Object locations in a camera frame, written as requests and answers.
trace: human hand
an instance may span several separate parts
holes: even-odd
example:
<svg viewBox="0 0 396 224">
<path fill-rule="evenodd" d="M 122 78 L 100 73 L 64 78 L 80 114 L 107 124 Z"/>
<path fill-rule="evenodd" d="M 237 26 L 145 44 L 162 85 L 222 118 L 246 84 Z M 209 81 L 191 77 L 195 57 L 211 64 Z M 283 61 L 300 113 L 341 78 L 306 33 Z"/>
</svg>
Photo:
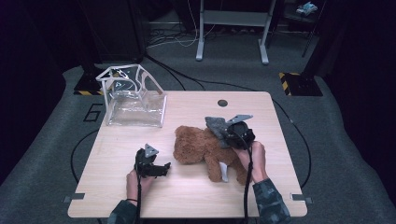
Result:
<svg viewBox="0 0 396 224">
<path fill-rule="evenodd" d="M 233 151 L 238 155 L 242 165 L 245 169 L 248 169 L 250 163 L 250 157 L 248 151 L 244 149 L 233 148 Z M 251 171 L 251 177 L 254 183 L 258 183 L 268 178 L 268 174 L 265 171 L 265 148 L 262 143 L 254 141 L 251 145 L 251 153 L 253 160 L 253 170 Z"/>
<path fill-rule="evenodd" d="M 149 188 L 152 185 L 152 181 L 154 180 L 154 176 L 148 176 L 148 177 L 141 177 L 140 178 L 140 185 L 142 187 L 142 194 L 141 197 L 142 199 L 146 197 L 146 195 L 149 192 Z M 138 181 L 137 181 L 137 173 L 136 170 L 132 170 L 127 176 L 126 176 L 126 197 L 128 199 L 135 199 L 137 200 L 138 196 Z M 133 203 L 134 205 L 137 205 L 137 202 L 135 201 L 129 201 L 130 203 Z"/>
</svg>

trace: dark background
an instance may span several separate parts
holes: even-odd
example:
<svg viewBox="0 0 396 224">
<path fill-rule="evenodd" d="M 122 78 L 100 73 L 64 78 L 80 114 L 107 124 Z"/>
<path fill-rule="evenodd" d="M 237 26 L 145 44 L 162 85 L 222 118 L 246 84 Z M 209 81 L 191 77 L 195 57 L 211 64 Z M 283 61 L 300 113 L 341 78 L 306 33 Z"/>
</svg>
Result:
<svg viewBox="0 0 396 224">
<path fill-rule="evenodd" d="M 151 19 L 161 16 L 163 12 L 159 8 L 180 7 L 177 0 L 167 2 L 166 7 L 162 5 L 165 1 L 147 2 L 142 11 Z M 329 2 L 331 16 L 327 20 L 345 20 L 321 27 L 319 43 L 324 43 L 318 43 L 317 48 L 327 47 L 315 49 L 312 56 L 315 58 L 311 60 L 317 66 L 311 75 L 327 68 L 324 79 L 340 106 L 346 131 L 363 158 L 376 169 L 395 203 L 393 10 L 396 3 L 391 0 Z M 329 49 L 335 40 L 325 38 L 332 36 L 326 33 L 330 27 L 335 27 L 337 36 L 341 36 L 337 42 L 341 46 L 339 50 Z M 62 97 L 63 72 L 79 65 L 101 63 L 101 58 L 78 1 L 2 1 L 0 29 L 0 67 L 2 87 L 5 87 L 1 101 L 0 181 L 3 182 Z M 323 62 L 329 57 L 334 58 L 331 63 Z"/>
</svg>

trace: person's arm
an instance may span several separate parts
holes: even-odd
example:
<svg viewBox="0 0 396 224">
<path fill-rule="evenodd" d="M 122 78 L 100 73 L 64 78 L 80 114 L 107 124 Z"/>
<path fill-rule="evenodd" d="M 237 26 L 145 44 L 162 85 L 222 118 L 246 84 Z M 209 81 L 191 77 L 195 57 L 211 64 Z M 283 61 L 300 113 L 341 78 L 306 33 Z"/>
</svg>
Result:
<svg viewBox="0 0 396 224">
<path fill-rule="evenodd" d="M 250 158 L 244 149 L 233 149 L 248 169 Z M 260 142 L 253 142 L 251 147 L 253 170 L 251 177 L 254 194 L 260 214 L 260 223 L 290 223 L 288 207 L 283 202 L 282 196 L 277 191 L 274 183 L 265 170 L 265 148 Z"/>
<path fill-rule="evenodd" d="M 154 180 L 153 176 L 140 179 L 142 187 L 142 199 L 149 192 L 149 188 Z M 111 212 L 107 219 L 107 224 L 133 224 L 137 211 L 138 181 L 136 171 L 132 170 L 126 176 L 126 200 L 121 200 Z"/>
</svg>

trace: gray floor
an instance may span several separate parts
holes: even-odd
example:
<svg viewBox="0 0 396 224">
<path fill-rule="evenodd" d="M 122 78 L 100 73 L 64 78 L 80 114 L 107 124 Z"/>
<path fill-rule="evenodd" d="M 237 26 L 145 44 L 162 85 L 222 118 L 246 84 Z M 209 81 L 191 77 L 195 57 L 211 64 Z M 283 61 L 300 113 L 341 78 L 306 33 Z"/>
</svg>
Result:
<svg viewBox="0 0 396 224">
<path fill-rule="evenodd" d="M 277 34 L 268 49 L 270 63 L 260 61 L 259 35 L 218 36 L 205 42 L 204 59 L 195 61 L 197 42 L 148 48 L 148 54 L 187 76 L 225 82 L 256 91 L 268 91 L 301 130 L 312 155 L 312 174 L 303 188 L 309 204 L 305 217 L 294 223 L 396 223 L 396 210 L 376 172 L 361 158 L 347 136 L 332 93 L 321 77 L 316 81 L 322 97 L 287 96 L 279 72 L 302 72 L 315 46 L 301 57 L 305 39 L 296 34 Z M 141 63 L 166 91 L 182 91 L 179 83 L 159 65 Z M 103 104 L 103 96 L 79 96 L 73 88 L 83 74 L 81 67 L 64 73 L 67 87 L 62 100 L 26 154 L 0 187 L 0 223 L 98 223 L 95 218 L 75 219 L 67 215 L 65 196 L 77 183 L 72 163 L 80 177 L 92 143 L 105 114 L 102 105 L 97 121 L 84 121 L 92 104 Z M 188 91 L 200 91 L 195 82 L 180 77 Z M 230 85 L 203 83 L 208 91 L 247 91 Z M 276 105 L 290 155 L 300 183 L 308 172 L 308 154 L 303 138 Z M 145 220 L 145 223 L 235 223 L 237 220 Z"/>
</svg>

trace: teddy bear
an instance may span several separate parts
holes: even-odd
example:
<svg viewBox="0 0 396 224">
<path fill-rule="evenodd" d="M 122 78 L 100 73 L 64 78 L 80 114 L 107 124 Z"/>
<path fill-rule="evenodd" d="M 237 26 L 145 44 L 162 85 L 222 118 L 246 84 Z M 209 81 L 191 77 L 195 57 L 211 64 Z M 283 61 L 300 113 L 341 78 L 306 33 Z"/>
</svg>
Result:
<svg viewBox="0 0 396 224">
<path fill-rule="evenodd" d="M 188 164 L 205 160 L 208 177 L 213 182 L 222 180 L 220 163 L 223 162 L 235 169 L 236 180 L 245 185 L 248 174 L 238 156 L 230 147 L 222 148 L 219 139 L 210 129 L 179 126 L 175 134 L 173 155 L 177 161 Z"/>
</svg>

